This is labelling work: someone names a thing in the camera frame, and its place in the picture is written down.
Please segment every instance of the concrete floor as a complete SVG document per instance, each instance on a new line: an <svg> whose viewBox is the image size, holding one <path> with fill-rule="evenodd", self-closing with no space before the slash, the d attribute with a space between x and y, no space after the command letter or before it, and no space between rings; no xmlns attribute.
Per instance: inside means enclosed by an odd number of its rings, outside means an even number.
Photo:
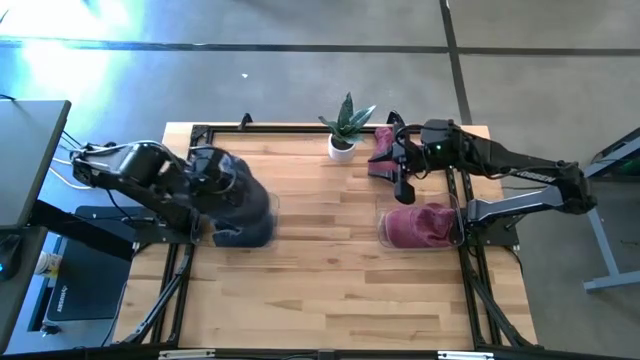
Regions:
<svg viewBox="0 0 640 360"><path fill-rule="evenodd" d="M636 21L640 4L633 0L449 3L460 46L640 47ZM446 45L437 0L62 4L20 2L0 24L0 35ZM640 123L636 57L462 56L461 63L474 124L489 125L492 137L513 151L586 164ZM0 93L70 99L67 131L80 141L160 140L169 121L239 121L245 112L260 122L313 122L317 115L334 116L347 91L353 93L356 106L378 105L374 122L384 121L391 109L412 123L459 118L448 55L109 52L39 42L23 49L0 48ZM637 194L638 188L599 185L596 193ZM108 201L103 192L73 191L54 177L47 178L41 198L66 210ZM610 203L615 208L625 198L618 196ZM518 225L518 232L540 344L639 357L640 285L592 295L582 290L582 281L606 274L586 217L535 214ZM629 236L637 241L637 232ZM638 247L620 244L618 237L612 241L621 267L638 270ZM104 326L95 331L103 334ZM97 341L85 332L42 340L47 342L43 346L86 346ZM13 351L26 351L34 344L13 341L12 346Z"/></svg>

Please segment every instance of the pink cloth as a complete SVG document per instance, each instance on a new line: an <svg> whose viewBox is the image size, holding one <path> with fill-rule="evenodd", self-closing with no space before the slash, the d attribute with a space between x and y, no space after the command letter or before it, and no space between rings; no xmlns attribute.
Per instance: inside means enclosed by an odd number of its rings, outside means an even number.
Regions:
<svg viewBox="0 0 640 360"><path fill-rule="evenodd" d="M374 134L376 137L376 149L373 151L373 157L384 153L385 151L391 148L391 144L393 144L393 132L390 127L379 127L376 129ZM382 161L377 163L369 163L369 172L385 172L389 170L396 170L398 165L394 163L392 160Z"/></svg>
<svg viewBox="0 0 640 360"><path fill-rule="evenodd" d="M384 219L387 239L400 249L451 247L455 216L455 210L438 203L400 207Z"/></svg>

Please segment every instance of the wooden tabletop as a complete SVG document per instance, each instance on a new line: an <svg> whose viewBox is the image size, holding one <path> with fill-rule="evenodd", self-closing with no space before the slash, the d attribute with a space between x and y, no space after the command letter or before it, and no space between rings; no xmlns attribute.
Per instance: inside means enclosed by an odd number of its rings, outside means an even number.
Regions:
<svg viewBox="0 0 640 360"><path fill-rule="evenodd" d="M164 144L186 156L193 125L168 123ZM489 136L486 126L463 128ZM196 249L181 347L472 347L457 251L380 245L376 209L393 189L367 177L366 160L375 140L367 136L357 145L354 161L339 165L327 156L327 137L215 135L215 145L242 157L279 199L277 236L263 249ZM412 183L418 201L446 199L441 195L447 193L442 172ZM472 177L472 183L476 197L502 198L499 181ZM459 198L464 205L462 193ZM155 302L167 248L152 245L134 259L114 340L131 333ZM487 261L496 302L535 342L518 263L494 247L487 248ZM165 330L172 313L173 302ZM481 322L489 338L485 315Z"/></svg>

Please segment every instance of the desk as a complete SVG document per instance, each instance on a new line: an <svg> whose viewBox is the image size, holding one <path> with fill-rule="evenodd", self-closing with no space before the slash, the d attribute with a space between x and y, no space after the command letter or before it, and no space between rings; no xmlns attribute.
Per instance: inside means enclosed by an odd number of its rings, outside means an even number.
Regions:
<svg viewBox="0 0 640 360"><path fill-rule="evenodd" d="M168 123L164 144L186 156L193 125ZM464 129L489 135L485 126ZM376 202L392 185L367 177L373 137L358 144L349 165L328 158L327 134L219 133L214 143L246 160L279 197L278 235L264 249L197 248L180 347L472 348L457 251L390 251L378 243ZM502 198L498 181L472 183L476 197ZM413 184L418 198L447 193L441 172ZM133 260L114 340L151 309L167 248L152 245ZM502 248L486 250L496 302L535 343L517 262ZM170 303L165 328L171 314Z"/></svg>

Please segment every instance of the white pot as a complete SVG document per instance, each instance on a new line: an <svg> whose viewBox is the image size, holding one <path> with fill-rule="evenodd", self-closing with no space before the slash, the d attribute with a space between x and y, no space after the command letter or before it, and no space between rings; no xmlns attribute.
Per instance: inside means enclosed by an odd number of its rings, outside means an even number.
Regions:
<svg viewBox="0 0 640 360"><path fill-rule="evenodd" d="M336 149L331 143L331 137L333 135L329 135L329 157L338 162L348 162L353 159L356 155L356 146L351 145L351 147L347 150Z"/></svg>

